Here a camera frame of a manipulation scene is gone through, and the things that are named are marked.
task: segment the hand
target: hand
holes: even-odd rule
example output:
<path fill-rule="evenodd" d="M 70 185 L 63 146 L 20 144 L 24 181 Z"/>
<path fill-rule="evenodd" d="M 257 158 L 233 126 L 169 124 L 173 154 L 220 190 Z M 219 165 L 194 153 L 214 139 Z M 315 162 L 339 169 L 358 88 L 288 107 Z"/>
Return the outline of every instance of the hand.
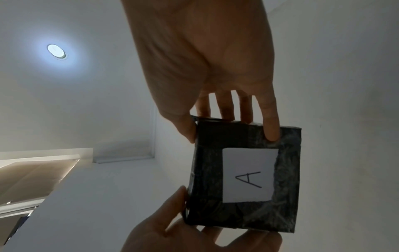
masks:
<path fill-rule="evenodd" d="M 234 90 L 241 121 L 252 122 L 255 96 L 266 138 L 279 139 L 273 41 L 261 0 L 122 2 L 159 112 L 190 142 L 190 109 L 210 117 L 208 94 L 215 93 L 222 118 L 234 120 Z"/>
<path fill-rule="evenodd" d="M 184 210 L 187 190 L 180 187 L 152 216 L 138 224 L 127 238 L 122 252 L 278 252 L 281 236 L 276 232 L 247 231 L 227 247 L 215 244 L 221 228 L 205 227 L 202 232 L 182 219 L 168 228 Z"/>

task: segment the black box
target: black box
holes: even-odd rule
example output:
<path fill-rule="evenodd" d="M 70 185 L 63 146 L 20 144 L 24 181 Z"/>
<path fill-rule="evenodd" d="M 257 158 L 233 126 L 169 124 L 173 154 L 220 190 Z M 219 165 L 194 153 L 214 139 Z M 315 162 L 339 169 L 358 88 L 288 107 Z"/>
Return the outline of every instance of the black box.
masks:
<path fill-rule="evenodd" d="M 183 213 L 185 222 L 189 225 L 294 232 L 298 211 L 301 129 L 281 127 L 280 140 L 272 143 L 266 140 L 262 125 L 194 118 L 197 120 L 197 139 L 188 187 L 189 199 Z M 257 171 L 254 166 L 259 166 L 258 158 L 248 161 L 246 153 L 258 153 L 260 156 L 257 157 L 261 159 L 269 154 L 275 158 L 266 158 L 269 164 L 261 165 Z M 269 181 L 269 187 L 264 186 L 265 181 Z"/>

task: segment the white paper label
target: white paper label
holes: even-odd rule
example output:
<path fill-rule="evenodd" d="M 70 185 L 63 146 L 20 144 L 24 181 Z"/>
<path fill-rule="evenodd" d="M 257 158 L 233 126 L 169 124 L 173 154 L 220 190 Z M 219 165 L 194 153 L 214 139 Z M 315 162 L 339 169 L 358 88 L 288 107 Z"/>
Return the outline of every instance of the white paper label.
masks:
<path fill-rule="evenodd" d="M 223 203 L 269 201 L 278 149 L 225 148 Z"/>

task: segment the finger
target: finger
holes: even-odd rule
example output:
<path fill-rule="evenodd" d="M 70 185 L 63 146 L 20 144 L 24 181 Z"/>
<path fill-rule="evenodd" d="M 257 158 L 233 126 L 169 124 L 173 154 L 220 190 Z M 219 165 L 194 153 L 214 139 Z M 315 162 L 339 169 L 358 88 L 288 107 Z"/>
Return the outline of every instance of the finger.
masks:
<path fill-rule="evenodd" d="M 195 124 L 193 118 L 188 112 L 185 115 L 173 116 L 161 114 L 163 117 L 171 121 L 178 132 L 185 136 L 192 144 L 195 142 L 195 135 L 197 131 L 197 125 Z"/>
<path fill-rule="evenodd" d="M 252 96 L 241 90 L 237 90 L 237 94 L 238 98 L 240 99 L 241 121 L 244 123 L 251 123 L 254 120 Z"/>
<path fill-rule="evenodd" d="M 234 103 L 230 91 L 217 91 L 215 93 L 222 119 L 234 121 Z"/>
<path fill-rule="evenodd" d="M 195 103 L 197 115 L 199 117 L 211 117 L 211 106 L 209 105 L 209 95 L 199 97 Z"/>
<path fill-rule="evenodd" d="M 255 97 L 261 108 L 265 137 L 267 140 L 275 142 L 280 138 L 280 121 L 278 119 L 277 103 L 273 87 Z"/>
<path fill-rule="evenodd" d="M 206 234 L 213 242 L 216 242 L 223 228 L 220 227 L 204 227 L 202 232 Z"/>
<path fill-rule="evenodd" d="M 253 252 L 278 252 L 280 250 L 283 238 L 277 232 L 270 232 Z"/>
<path fill-rule="evenodd" d="M 252 251 L 266 237 L 267 232 L 248 230 L 227 246 L 229 252 Z"/>
<path fill-rule="evenodd" d="M 149 217 L 149 222 L 159 231 L 164 231 L 172 220 L 184 210 L 187 189 L 181 186 L 162 206 Z"/>

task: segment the ceiling light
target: ceiling light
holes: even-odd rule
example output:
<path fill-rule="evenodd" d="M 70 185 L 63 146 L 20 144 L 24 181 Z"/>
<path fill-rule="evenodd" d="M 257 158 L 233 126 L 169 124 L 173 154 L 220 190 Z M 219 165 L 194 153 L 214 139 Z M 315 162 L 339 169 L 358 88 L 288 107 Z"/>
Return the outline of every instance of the ceiling light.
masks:
<path fill-rule="evenodd" d="M 61 49 L 61 47 L 55 45 L 55 44 L 49 44 L 47 46 L 47 50 L 56 58 L 58 59 L 64 59 L 67 55 L 65 54 L 64 50 Z"/>

